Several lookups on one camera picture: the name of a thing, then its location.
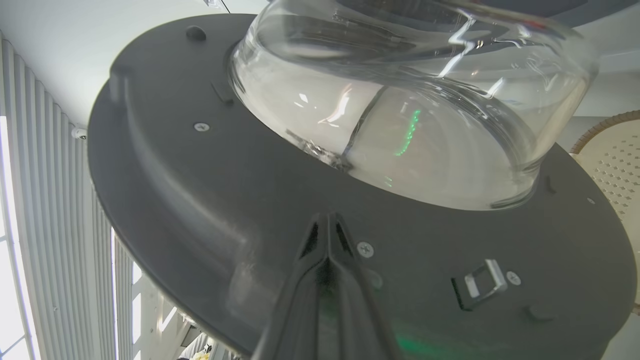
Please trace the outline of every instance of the white ceiling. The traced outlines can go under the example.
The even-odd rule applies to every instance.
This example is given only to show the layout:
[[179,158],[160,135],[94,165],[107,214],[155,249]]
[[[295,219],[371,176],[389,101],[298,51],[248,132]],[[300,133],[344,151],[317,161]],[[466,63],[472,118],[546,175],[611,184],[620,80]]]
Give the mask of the white ceiling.
[[111,63],[131,40],[220,12],[203,0],[0,0],[0,29],[69,119],[87,124]]
[[[234,13],[257,13],[267,0],[225,4]],[[131,40],[171,20],[219,12],[204,0],[0,0],[0,29],[71,121],[86,124],[111,63]],[[603,53],[602,75],[593,87],[597,102],[583,103],[577,115],[640,108],[629,92],[640,77],[620,75],[640,72],[638,19],[640,5],[577,28]]]

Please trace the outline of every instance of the dark gray plastic base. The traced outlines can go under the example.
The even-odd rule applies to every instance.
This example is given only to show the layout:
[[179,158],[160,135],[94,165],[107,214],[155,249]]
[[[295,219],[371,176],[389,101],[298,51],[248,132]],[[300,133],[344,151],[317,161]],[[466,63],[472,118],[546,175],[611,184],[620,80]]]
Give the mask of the dark gray plastic base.
[[[636,268],[618,217],[567,153],[555,146],[531,199],[509,210],[441,208],[364,184],[279,138],[228,87],[227,55],[252,19],[207,15],[143,34],[116,59],[91,117],[102,205],[181,309],[250,354],[308,220],[336,211],[374,249],[362,261],[406,359],[602,353],[632,308]],[[522,283],[463,311],[452,279],[485,259]],[[325,311],[321,327],[331,333],[334,320]]]

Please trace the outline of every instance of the window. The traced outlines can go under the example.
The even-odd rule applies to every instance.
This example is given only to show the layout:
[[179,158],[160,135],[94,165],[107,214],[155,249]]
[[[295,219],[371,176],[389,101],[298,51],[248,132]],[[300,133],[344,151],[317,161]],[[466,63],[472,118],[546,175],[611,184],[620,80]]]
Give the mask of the window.
[[142,270],[140,269],[140,267],[138,266],[138,264],[136,264],[136,262],[133,262],[133,282],[132,284],[135,284],[136,282],[138,282],[138,280],[140,280],[140,278],[142,277]]
[[40,360],[18,234],[7,118],[0,116],[0,359]]
[[116,360],[119,359],[118,348],[118,297],[116,294],[116,231],[111,228],[111,286],[113,287],[113,328],[116,343]]
[[178,309],[175,306],[171,309],[169,315],[167,315],[167,317],[162,321],[162,324],[160,325],[160,331],[164,331],[166,329],[167,325],[169,325],[169,322],[171,321],[177,310]]
[[140,329],[141,329],[141,322],[142,322],[141,300],[142,300],[142,294],[138,294],[138,296],[136,296],[136,298],[133,299],[133,305],[132,305],[132,311],[131,311],[133,315],[133,330],[132,330],[133,343],[136,343],[136,341],[140,338]]

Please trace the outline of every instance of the vertical blind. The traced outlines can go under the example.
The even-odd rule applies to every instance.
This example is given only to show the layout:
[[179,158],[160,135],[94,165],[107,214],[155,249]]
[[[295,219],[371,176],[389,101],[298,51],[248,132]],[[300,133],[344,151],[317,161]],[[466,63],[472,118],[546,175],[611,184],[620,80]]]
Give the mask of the vertical blind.
[[[111,226],[86,191],[85,144],[71,137],[67,116],[0,38],[0,115],[7,118],[17,232],[42,359],[115,359]],[[130,265],[126,271],[116,271],[124,282],[117,287],[130,293]]]
[[133,261],[129,253],[116,241],[116,301],[118,303],[118,360],[133,359],[133,316],[131,287]]

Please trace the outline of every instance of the circular plastic housing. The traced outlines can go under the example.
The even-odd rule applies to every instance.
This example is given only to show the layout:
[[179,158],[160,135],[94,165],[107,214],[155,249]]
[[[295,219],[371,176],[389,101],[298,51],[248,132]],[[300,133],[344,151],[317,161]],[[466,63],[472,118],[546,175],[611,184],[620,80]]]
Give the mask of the circular plastic housing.
[[[355,243],[374,249],[370,258],[354,255],[381,277],[370,279],[374,296],[405,359],[602,357],[629,317],[636,268],[616,212],[578,163],[553,146],[539,186],[508,211],[443,208],[346,176],[228,92],[227,50],[253,18],[205,15],[142,34],[118,55],[92,111],[94,200],[167,298],[251,357],[309,220],[336,212]],[[205,41],[186,36],[194,27]],[[463,311],[451,279],[484,259],[522,284]],[[332,303],[319,312],[328,320],[319,327],[327,334],[321,359],[339,351],[326,316]]]
[[457,209],[515,206],[597,74],[551,20],[454,1],[276,0],[232,53],[244,105],[365,183]]

